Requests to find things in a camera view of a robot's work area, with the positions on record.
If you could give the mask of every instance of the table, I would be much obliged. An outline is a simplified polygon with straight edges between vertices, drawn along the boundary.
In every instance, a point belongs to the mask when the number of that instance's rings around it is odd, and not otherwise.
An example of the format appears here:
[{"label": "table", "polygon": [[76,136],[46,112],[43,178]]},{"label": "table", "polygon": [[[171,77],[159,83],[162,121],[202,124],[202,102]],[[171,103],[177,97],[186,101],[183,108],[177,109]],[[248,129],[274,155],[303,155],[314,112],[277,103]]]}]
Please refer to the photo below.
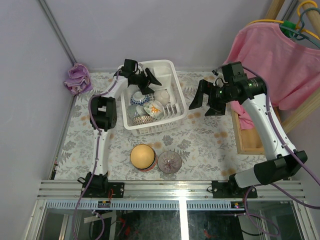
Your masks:
[{"label": "table", "polygon": [[[58,158],[55,180],[74,180],[85,177],[93,158],[94,137],[89,120],[88,101],[93,94],[104,92],[114,73],[91,73],[93,90],[79,95],[72,108],[71,120]],[[189,106],[201,79],[214,81],[212,72],[177,72]],[[120,98],[116,102],[117,124],[110,139],[108,160],[109,180],[226,180],[229,175],[265,161],[262,155],[237,154],[231,109],[224,116],[205,117],[208,106],[190,110],[182,124],[175,129],[143,136],[133,136],[124,128]],[[137,170],[130,162],[131,149],[138,144],[150,145],[159,156],[171,150],[182,158],[181,169],[174,174],[160,171],[158,166],[149,172]]]}]

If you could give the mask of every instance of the wooden box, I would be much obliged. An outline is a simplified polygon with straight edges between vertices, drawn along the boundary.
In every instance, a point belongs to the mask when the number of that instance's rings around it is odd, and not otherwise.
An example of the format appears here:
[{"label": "wooden box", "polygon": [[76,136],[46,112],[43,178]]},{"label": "wooden box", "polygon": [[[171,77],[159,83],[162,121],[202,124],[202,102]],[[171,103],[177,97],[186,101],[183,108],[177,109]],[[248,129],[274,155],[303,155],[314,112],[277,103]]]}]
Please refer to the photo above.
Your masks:
[{"label": "wooden box", "polygon": [[[274,107],[273,110],[280,121],[277,108]],[[233,110],[231,115],[238,154],[264,155],[265,150],[257,130],[255,128],[240,129],[239,115]]]}]

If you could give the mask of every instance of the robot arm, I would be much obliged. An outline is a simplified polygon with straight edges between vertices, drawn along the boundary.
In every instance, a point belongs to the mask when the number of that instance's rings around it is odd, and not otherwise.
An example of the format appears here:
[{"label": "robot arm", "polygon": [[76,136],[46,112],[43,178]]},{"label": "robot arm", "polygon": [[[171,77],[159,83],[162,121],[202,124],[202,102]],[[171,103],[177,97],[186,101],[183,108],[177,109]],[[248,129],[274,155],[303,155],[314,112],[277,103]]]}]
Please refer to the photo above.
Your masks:
[{"label": "robot arm", "polygon": [[89,101],[90,122],[93,127],[94,149],[90,171],[78,181],[82,189],[87,187],[84,197],[107,197],[109,142],[117,123],[116,99],[129,86],[137,85],[142,94],[153,94],[150,84],[162,85],[148,68],[143,69],[135,60],[126,59],[118,68],[113,81],[105,93],[92,96]]},{"label": "robot arm", "polygon": [[[238,101],[250,115],[261,138],[267,161],[254,165],[253,168],[236,173],[229,181],[236,188],[246,188],[252,185],[267,185],[286,177],[291,177],[300,169],[300,165],[282,146],[281,141],[268,118],[266,100],[266,84],[260,77],[248,78],[240,62],[230,63],[222,67],[226,83],[222,87],[215,86],[206,80],[201,80],[189,109],[202,106],[203,95],[208,95],[210,109],[206,116],[221,116],[225,114],[226,103]],[[273,109],[270,109],[275,126],[286,145],[299,159],[305,163],[307,155],[304,151],[296,151],[281,127]]]}]

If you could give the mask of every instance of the purple glass bowl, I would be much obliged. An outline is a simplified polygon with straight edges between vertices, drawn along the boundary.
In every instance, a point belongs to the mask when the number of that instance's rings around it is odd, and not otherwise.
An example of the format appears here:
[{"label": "purple glass bowl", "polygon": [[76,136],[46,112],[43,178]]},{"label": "purple glass bowl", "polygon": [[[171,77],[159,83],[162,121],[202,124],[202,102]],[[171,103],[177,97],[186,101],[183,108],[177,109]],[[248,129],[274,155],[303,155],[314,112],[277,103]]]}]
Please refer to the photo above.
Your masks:
[{"label": "purple glass bowl", "polygon": [[182,159],[174,151],[165,151],[158,158],[158,167],[165,174],[174,174],[182,166]]}]

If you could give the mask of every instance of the white plastic basket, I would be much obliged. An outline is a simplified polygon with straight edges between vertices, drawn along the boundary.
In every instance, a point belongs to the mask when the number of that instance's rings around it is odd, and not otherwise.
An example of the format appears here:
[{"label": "white plastic basket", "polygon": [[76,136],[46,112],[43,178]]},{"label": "white plastic basket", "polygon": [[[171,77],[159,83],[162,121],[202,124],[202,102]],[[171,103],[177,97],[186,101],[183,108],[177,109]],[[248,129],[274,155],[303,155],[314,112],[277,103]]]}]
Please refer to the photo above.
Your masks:
[{"label": "white plastic basket", "polygon": [[[139,88],[136,85],[130,85],[121,93],[124,127],[131,131],[134,136],[174,129],[179,126],[182,119],[188,114],[188,107],[180,87],[174,64],[169,60],[143,61],[139,64],[142,64],[143,68],[149,68],[155,78],[162,84],[162,86],[150,84],[150,88],[155,91],[163,89],[167,90],[170,95],[170,101],[163,107],[164,116],[162,119],[155,120],[152,123],[133,125],[127,115],[127,109],[130,105],[131,95],[138,91]],[[148,94],[148,96],[151,101],[155,99],[154,94]]]}]

